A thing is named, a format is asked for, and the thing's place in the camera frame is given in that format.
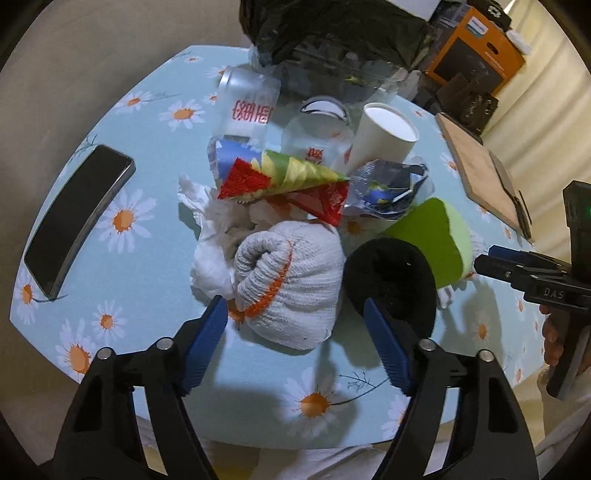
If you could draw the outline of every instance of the black plastic bag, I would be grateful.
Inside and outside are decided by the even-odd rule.
[[[306,43],[328,45],[333,61],[354,52],[361,62],[383,60],[410,71],[426,54],[433,31],[386,0],[241,0],[240,23],[262,66],[289,60]]]

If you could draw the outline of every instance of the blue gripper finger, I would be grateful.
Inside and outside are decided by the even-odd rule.
[[[201,316],[201,327],[185,356],[184,377],[181,383],[184,394],[198,387],[203,380],[209,362],[228,322],[228,304],[216,296]]]
[[[363,318],[390,383],[411,395],[413,349],[419,338],[408,323],[393,319],[373,299],[365,301]]]

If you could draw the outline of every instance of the red wrapper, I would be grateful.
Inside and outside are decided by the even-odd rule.
[[[299,192],[284,194],[289,203],[311,213],[323,222],[339,226],[343,204],[349,193],[349,182],[339,181]]]

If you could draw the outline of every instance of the curtain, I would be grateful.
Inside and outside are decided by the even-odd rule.
[[[498,94],[482,137],[523,193],[536,249],[569,260],[562,189],[591,183],[591,74],[537,0],[516,0],[509,14],[532,55]]]

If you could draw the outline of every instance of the white knit glove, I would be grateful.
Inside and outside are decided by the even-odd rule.
[[[332,333],[344,264],[335,228],[280,222],[238,248],[236,306],[263,338],[313,349]]]

